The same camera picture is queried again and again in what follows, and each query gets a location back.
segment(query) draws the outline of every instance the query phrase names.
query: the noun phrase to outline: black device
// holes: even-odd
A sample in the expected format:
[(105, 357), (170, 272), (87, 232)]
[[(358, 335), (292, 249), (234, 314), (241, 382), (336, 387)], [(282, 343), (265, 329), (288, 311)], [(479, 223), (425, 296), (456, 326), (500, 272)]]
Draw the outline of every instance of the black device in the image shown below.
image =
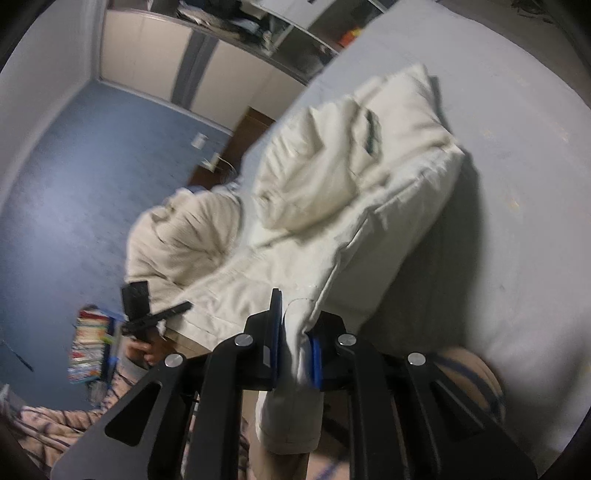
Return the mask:
[[(196, 395), (184, 478), (235, 479), (242, 390), (276, 386), (281, 315), (274, 289), (269, 310), (248, 317), (244, 333), (207, 355), (166, 357), (68, 450), (52, 480), (178, 478)], [(315, 382), (349, 393), (353, 480), (537, 478), (529, 458), (428, 358), (383, 355), (326, 312), (309, 335), (320, 353)]]
[(150, 289), (147, 281), (131, 282), (121, 288), (121, 301), (128, 322), (121, 327), (124, 336), (133, 335), (138, 340), (150, 341), (150, 329), (155, 329), (158, 322), (167, 320), (190, 310), (193, 304), (184, 301), (157, 313), (150, 313)]

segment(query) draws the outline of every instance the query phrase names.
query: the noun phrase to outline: white duvet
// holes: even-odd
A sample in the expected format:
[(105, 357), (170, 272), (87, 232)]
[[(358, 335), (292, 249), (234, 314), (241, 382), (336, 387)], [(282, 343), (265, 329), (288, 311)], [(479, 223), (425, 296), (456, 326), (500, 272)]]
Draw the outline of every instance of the white duvet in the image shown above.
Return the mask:
[[(129, 280), (149, 279), (163, 303), (191, 301), (193, 308), (168, 326), (210, 349), (241, 332), (280, 288), (280, 380), (259, 396), (257, 434), (275, 453), (309, 452), (320, 434), (322, 395), (308, 383), (305, 332), (323, 309), (359, 329), (445, 204), (462, 158), (434, 113), (423, 66), (373, 78), (276, 131), (252, 192), (257, 221), (248, 248), (229, 255), (239, 225), (231, 197), (202, 193), (189, 201), (181, 191), (182, 203), (164, 207), (168, 220), (152, 210), (130, 235)], [(199, 213), (195, 223), (202, 200), (209, 214)], [(159, 220), (169, 226), (159, 228)], [(168, 228), (198, 232), (200, 240), (166, 240)]]

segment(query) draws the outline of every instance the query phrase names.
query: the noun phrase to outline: white wall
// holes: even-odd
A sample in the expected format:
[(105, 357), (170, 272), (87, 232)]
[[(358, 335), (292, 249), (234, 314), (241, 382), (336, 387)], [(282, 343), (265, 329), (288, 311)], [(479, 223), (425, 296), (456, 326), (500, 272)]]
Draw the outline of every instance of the white wall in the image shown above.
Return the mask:
[(56, 0), (0, 72), (0, 211), (29, 154), (97, 74), (105, 0)]

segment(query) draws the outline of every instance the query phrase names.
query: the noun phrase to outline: cabinet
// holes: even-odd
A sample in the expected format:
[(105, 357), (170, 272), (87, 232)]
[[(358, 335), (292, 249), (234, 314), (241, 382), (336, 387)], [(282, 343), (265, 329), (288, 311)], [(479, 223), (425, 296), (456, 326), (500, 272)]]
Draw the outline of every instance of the cabinet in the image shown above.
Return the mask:
[(191, 28), (131, 11), (107, 10), (102, 78), (170, 101)]
[[(195, 68), (197, 62), (203, 67)], [(305, 88), (268, 58), (178, 19), (137, 10), (107, 10), (101, 76), (229, 130), (250, 106), (278, 119)]]
[(220, 41), (197, 88), (191, 111), (233, 130), (273, 70), (267, 62)]

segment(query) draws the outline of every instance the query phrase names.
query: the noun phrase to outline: hand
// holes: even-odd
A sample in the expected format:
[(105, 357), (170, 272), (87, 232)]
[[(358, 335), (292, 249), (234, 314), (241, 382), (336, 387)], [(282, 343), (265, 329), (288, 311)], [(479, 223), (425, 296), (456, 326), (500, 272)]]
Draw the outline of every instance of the hand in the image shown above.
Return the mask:
[(135, 364), (139, 365), (144, 360), (153, 366), (176, 351), (172, 342), (160, 335), (152, 337), (151, 340), (152, 343), (130, 340), (125, 347), (125, 355)]

